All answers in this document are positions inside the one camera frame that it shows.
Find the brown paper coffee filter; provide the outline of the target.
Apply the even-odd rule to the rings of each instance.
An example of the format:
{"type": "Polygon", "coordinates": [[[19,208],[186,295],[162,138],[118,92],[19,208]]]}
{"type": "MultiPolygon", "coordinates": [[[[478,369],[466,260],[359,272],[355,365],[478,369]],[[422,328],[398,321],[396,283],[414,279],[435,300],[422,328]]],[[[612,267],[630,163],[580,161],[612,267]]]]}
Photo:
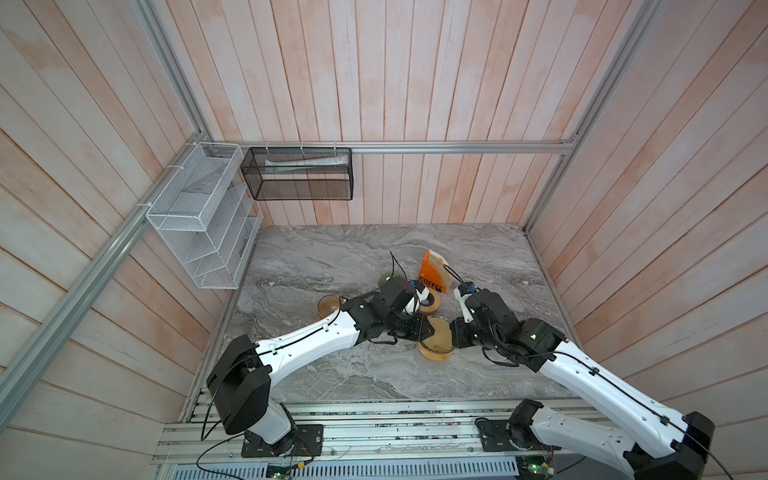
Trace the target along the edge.
{"type": "Polygon", "coordinates": [[[421,340],[420,345],[434,354],[450,354],[454,350],[450,323],[441,317],[435,316],[429,316],[427,321],[433,333],[431,336],[421,340]]]}

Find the wooden ring dripper stand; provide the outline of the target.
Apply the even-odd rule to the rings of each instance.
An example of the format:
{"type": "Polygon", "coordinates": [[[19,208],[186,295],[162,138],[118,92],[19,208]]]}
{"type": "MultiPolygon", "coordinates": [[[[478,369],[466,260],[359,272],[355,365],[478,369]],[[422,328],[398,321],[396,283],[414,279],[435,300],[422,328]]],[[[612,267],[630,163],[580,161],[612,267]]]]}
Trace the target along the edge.
{"type": "Polygon", "coordinates": [[[447,360],[451,354],[452,351],[433,351],[429,349],[427,346],[425,346],[422,343],[418,344],[418,351],[419,353],[427,360],[433,361],[433,362],[442,362],[447,360]]]}

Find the orange glass pitcher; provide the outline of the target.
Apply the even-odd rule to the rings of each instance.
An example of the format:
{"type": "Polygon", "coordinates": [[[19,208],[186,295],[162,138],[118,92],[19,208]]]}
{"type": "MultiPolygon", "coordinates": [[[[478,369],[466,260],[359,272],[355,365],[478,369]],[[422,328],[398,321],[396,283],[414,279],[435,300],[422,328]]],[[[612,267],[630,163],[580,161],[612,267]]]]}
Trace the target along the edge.
{"type": "Polygon", "coordinates": [[[338,295],[328,294],[324,295],[317,302],[317,314],[319,319],[334,315],[341,306],[341,299],[338,295]]]}

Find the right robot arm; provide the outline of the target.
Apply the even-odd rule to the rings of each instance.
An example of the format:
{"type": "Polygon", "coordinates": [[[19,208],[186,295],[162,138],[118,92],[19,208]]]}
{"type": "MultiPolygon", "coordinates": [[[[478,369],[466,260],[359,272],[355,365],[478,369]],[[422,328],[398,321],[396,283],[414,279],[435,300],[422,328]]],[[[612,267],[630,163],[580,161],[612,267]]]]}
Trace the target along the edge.
{"type": "Polygon", "coordinates": [[[501,297],[472,283],[454,292],[462,315],[450,324],[456,348],[478,346],[498,365],[524,366],[566,387],[613,422],[570,418],[542,402],[521,401],[506,422],[519,450],[560,447],[635,479],[699,479],[710,460],[714,424],[643,394],[589,358],[549,323],[518,319],[501,297]]]}

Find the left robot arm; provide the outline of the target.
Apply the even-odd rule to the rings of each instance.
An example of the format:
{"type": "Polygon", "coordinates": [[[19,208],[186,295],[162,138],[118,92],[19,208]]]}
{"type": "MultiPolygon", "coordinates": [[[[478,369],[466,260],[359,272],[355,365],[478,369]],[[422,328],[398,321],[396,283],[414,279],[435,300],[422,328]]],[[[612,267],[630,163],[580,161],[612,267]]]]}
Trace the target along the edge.
{"type": "Polygon", "coordinates": [[[226,434],[249,432],[270,446],[290,440],[296,430],[289,413],[271,399],[271,390],[293,372],[329,354],[373,343],[419,342],[434,329],[421,308],[436,296],[420,281],[390,278],[373,291],[341,296],[325,318],[277,337],[232,340],[212,368],[206,386],[218,424],[226,434]]]}

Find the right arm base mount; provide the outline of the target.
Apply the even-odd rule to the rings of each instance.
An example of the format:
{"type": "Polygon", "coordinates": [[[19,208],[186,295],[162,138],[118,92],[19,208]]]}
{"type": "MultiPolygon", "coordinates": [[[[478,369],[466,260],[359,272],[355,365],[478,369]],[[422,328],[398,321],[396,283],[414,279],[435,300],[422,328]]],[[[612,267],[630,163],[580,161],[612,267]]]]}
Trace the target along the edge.
{"type": "Polygon", "coordinates": [[[533,416],[544,405],[535,400],[524,399],[505,420],[491,420],[478,417],[474,425],[479,432],[484,452],[511,452],[560,450],[559,446],[547,445],[540,442],[533,434],[533,416]]]}

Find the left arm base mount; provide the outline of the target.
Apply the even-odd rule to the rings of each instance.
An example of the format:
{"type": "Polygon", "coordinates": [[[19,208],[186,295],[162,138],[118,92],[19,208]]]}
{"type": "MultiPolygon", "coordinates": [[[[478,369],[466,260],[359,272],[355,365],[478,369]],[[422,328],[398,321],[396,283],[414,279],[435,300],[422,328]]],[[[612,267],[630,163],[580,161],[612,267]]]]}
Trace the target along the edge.
{"type": "Polygon", "coordinates": [[[286,455],[320,456],[324,441],[322,424],[297,424],[287,407],[269,404],[265,416],[245,431],[243,458],[276,458],[286,455]]]}

